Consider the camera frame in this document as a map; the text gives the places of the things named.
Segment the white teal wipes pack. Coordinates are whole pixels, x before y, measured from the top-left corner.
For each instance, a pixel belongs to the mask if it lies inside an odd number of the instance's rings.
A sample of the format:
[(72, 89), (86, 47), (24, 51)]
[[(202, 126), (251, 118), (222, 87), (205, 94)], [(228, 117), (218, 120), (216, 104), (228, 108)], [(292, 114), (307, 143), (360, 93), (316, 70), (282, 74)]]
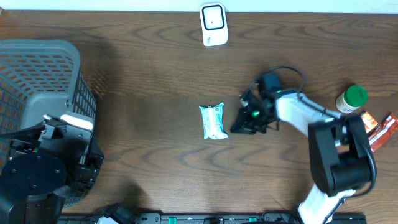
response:
[(200, 106), (201, 117), (203, 120), (203, 138), (204, 139), (226, 139), (228, 134), (223, 127), (223, 107), (221, 102), (216, 106)]

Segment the green lid jar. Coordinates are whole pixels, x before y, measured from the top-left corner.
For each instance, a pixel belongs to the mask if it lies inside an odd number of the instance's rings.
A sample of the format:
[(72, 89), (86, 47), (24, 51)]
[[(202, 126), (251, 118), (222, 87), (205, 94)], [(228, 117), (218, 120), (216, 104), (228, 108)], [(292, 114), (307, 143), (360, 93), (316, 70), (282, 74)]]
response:
[(353, 85), (337, 97), (335, 105), (338, 111), (349, 114), (368, 102), (368, 92), (359, 85)]

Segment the orange snack packet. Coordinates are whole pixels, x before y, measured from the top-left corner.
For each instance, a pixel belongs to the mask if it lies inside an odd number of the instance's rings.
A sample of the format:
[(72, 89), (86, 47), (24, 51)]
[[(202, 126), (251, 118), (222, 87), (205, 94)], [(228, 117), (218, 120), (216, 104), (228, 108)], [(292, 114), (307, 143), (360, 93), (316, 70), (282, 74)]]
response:
[(370, 134), (371, 131), (373, 131), (379, 124), (367, 111), (363, 112), (360, 117), (368, 134)]

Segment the red chocolate bar wrapper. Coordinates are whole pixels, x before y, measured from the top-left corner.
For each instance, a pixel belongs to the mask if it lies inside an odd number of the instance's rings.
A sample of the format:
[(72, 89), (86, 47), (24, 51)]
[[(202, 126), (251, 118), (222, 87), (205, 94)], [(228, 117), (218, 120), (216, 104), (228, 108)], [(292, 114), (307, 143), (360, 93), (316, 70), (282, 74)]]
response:
[(397, 131), (397, 117), (390, 113), (387, 118), (369, 136), (369, 144), (372, 152), (377, 151)]

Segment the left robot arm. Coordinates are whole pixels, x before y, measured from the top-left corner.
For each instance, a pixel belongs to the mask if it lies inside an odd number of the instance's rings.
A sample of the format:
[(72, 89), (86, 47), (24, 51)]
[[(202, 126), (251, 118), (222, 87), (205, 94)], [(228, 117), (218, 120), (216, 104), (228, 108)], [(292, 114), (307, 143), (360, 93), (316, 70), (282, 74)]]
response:
[(1, 171), (1, 223), (57, 223), (93, 188), (104, 154), (94, 120), (67, 112), (13, 133)]

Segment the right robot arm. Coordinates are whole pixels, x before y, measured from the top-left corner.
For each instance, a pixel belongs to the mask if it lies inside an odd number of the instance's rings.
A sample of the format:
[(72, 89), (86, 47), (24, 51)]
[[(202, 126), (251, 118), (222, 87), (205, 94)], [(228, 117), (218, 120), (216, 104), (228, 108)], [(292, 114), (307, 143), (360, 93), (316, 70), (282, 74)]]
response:
[(372, 191), (377, 167), (360, 116), (344, 116), (308, 99), (301, 90), (285, 89), (276, 73), (257, 77), (239, 100), (231, 133), (265, 134), (271, 124), (289, 123), (308, 138), (314, 185), (289, 217), (289, 223), (328, 223), (349, 198)]

